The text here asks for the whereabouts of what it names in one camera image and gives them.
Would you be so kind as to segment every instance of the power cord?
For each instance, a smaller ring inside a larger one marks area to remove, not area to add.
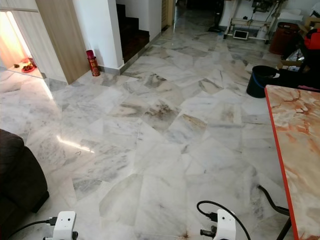
[[[232,217],[234,217],[234,219],[240,224],[240,226],[242,227],[242,229],[243,229],[243,231],[244,231],[244,233],[245,233],[245,235],[246,235],[246,238],[247,238],[248,240],[251,240],[250,235],[249,235],[246,227],[243,225],[243,223],[240,221],[240,219],[239,219],[232,211],[230,211],[228,208],[226,208],[225,206],[223,206],[223,205],[221,205],[221,204],[219,204],[219,203],[217,203],[217,202],[214,202],[214,201],[204,200],[204,201],[198,202],[197,205],[196,205],[196,209],[197,209],[201,214],[205,215],[206,217],[208,217],[208,218],[209,218],[211,221],[213,221],[213,222],[216,222],[215,219],[217,219],[217,217],[216,217],[217,214],[214,213],[214,212],[206,213],[206,212],[202,211],[202,210],[199,208],[199,206],[200,206],[201,204],[212,204],[212,205],[218,206],[219,208],[222,208],[223,210],[226,210],[226,211],[227,211]]]
[[[57,222],[57,217],[54,216],[54,217],[50,217],[49,219],[47,220],[41,220],[41,221],[34,221],[34,222],[31,222],[21,228],[19,228],[18,230],[14,231],[13,233],[10,234],[10,236],[8,237],[11,238],[14,234],[16,234],[17,232],[20,232],[22,229],[25,229],[27,227],[30,227],[32,225],[36,225],[36,224],[50,224],[50,226],[55,226],[56,225],[56,222]]]

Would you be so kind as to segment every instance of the red container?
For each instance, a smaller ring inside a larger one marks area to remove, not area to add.
[[[275,31],[269,51],[273,54],[282,55],[288,43],[293,39],[299,31],[299,26],[294,23],[279,22]]]
[[[94,77],[100,76],[98,62],[97,62],[97,58],[94,55],[94,52],[92,50],[88,50],[86,51],[86,56],[88,58],[92,76]]]

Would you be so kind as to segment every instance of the sofa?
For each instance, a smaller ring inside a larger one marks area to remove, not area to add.
[[[0,129],[0,239],[48,199],[45,175],[21,137]]]

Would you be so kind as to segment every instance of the marble-pattern table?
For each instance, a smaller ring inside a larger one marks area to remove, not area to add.
[[[320,93],[265,89],[293,234],[320,239]]]

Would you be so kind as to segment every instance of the bucket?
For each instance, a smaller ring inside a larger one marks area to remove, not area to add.
[[[276,78],[273,77],[278,72],[277,69],[270,66],[254,66],[246,93],[254,98],[265,98],[265,86],[276,82]]]

